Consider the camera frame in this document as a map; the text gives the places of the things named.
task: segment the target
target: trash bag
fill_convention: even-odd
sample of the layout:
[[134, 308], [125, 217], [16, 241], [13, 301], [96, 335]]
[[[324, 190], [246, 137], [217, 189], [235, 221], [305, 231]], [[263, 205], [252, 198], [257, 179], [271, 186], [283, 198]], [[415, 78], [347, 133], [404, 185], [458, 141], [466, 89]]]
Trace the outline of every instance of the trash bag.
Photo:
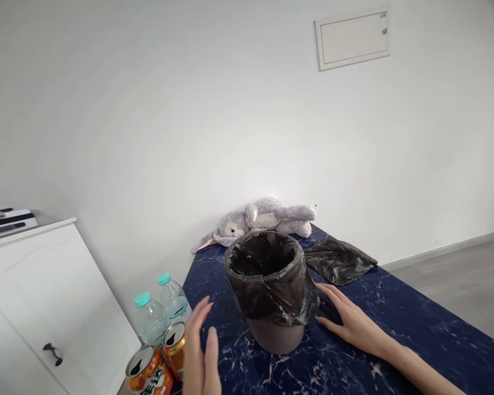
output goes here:
[[236, 304], [248, 319], [306, 325], [320, 304], [304, 251], [289, 235], [248, 233], [228, 248], [224, 262]]
[[377, 264], [357, 247], [333, 238], [305, 249], [304, 254], [307, 265], [334, 285], [349, 284]]

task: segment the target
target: gray plush bunny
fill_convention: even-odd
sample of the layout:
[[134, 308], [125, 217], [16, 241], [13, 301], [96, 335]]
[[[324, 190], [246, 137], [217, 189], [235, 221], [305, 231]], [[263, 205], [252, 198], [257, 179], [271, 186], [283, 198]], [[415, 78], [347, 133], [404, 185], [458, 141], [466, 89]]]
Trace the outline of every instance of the gray plush bunny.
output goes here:
[[216, 230], [203, 237], [192, 250], [192, 254], [215, 242], [228, 247], [238, 237], [248, 232], [274, 229], [283, 233], [296, 233], [309, 237], [311, 224], [317, 214], [306, 205], [282, 206], [273, 197], [249, 203], [244, 211], [232, 211], [224, 215]]

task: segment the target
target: plush toy ear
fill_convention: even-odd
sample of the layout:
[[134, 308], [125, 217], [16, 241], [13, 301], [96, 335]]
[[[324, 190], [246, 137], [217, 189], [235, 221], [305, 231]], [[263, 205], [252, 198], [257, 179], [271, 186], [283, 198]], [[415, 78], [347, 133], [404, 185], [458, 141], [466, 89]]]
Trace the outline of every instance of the plush toy ear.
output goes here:
[[194, 247], [192, 247], [192, 249], [190, 250], [190, 253], [192, 255], [194, 255], [199, 250], [204, 249], [205, 247], [207, 247], [208, 245], [211, 245], [214, 242], [216, 242], [216, 240], [214, 240], [214, 231], [212, 231], [207, 236], [203, 237], [199, 241], [199, 243], [197, 243]]
[[245, 218], [247, 218], [247, 225], [250, 227], [258, 217], [258, 207], [256, 207], [253, 203], [249, 203], [245, 206], [244, 213]]

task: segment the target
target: baseboard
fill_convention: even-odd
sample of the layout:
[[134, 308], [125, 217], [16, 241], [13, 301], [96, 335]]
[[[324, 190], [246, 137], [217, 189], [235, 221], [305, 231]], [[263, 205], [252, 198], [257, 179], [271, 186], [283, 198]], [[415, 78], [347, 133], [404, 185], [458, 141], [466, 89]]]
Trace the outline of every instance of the baseboard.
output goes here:
[[399, 268], [409, 266], [409, 265], [414, 264], [414, 263], [426, 261], [427, 259], [435, 258], [435, 257], [441, 256], [441, 255], [451, 253], [451, 252], [456, 252], [456, 251], [459, 251], [459, 250], [462, 250], [462, 249], [465, 249], [468, 247], [473, 247], [473, 246], [476, 246], [478, 244], [482, 244], [482, 243], [492, 241], [492, 240], [494, 240], [494, 232], [488, 233], [488, 234], [483, 235], [483, 236], [478, 236], [478, 237], [473, 238], [473, 239], [460, 241], [459, 243], [451, 244], [449, 246], [442, 247], [442, 248], [437, 249], [437, 250], [423, 252], [422, 254], [414, 255], [410, 258], [404, 258], [404, 259], [401, 259], [399, 261], [390, 262], [390, 263], [387, 263], [385, 265], [381, 265], [381, 267], [383, 269], [388, 270], [388, 271], [393, 270], [393, 269], [399, 269]]

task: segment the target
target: cabinet door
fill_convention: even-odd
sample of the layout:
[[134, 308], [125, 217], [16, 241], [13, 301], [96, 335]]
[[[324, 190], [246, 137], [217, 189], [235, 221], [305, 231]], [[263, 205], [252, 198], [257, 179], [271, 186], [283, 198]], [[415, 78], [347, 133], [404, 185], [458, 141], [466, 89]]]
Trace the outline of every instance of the cabinet door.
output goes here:
[[0, 310], [72, 395], [117, 393], [140, 346], [74, 225], [0, 247]]
[[0, 313], [0, 395], [66, 395]]

